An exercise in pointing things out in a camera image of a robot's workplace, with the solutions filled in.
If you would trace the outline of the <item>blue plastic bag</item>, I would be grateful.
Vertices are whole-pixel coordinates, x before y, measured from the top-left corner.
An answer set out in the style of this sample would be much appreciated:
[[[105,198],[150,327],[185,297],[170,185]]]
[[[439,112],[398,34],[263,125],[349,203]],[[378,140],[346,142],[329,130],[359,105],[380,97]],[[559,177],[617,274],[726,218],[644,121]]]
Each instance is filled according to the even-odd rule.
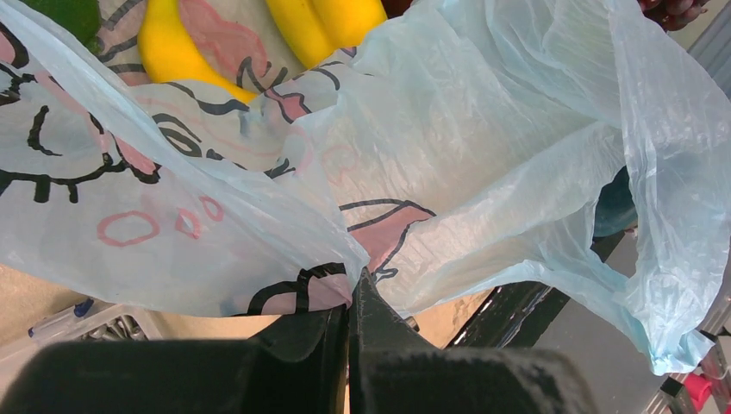
[[[198,317],[406,317],[557,288],[687,373],[730,238],[730,103],[633,1],[420,1],[256,97],[128,86],[1,4],[1,261]]]

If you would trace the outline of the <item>yellow fake banana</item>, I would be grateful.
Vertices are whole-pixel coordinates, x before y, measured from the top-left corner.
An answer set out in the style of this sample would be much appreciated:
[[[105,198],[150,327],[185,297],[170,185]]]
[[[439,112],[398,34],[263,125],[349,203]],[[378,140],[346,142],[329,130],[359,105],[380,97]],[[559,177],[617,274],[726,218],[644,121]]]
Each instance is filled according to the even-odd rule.
[[[387,20],[379,0],[267,0],[279,33],[307,70],[336,50],[356,47]]]
[[[220,75],[203,57],[181,20],[176,0],[147,1],[137,45],[154,83],[195,80],[220,87],[243,103],[256,98]]]

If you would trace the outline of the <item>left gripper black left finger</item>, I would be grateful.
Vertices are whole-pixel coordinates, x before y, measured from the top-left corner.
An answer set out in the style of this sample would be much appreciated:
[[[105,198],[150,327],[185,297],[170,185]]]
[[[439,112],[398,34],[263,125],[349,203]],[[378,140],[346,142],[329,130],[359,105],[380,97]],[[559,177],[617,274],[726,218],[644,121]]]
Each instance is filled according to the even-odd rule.
[[[339,413],[344,307],[283,316],[245,340],[66,342],[40,351],[4,413]]]

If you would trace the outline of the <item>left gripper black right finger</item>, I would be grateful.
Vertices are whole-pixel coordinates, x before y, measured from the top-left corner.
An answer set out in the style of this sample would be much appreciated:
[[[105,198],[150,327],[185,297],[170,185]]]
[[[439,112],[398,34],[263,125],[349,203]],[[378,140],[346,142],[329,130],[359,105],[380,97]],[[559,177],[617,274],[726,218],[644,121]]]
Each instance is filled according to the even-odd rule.
[[[352,413],[596,413],[572,363],[550,350],[447,348],[426,341],[362,270],[350,308]]]

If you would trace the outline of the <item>red fake grapes bunch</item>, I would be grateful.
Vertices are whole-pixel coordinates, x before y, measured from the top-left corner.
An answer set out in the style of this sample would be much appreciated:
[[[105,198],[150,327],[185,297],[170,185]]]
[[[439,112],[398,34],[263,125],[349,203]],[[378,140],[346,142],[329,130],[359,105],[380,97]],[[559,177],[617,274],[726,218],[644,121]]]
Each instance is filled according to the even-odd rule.
[[[709,0],[639,0],[643,15],[666,32],[679,31],[707,11]]]

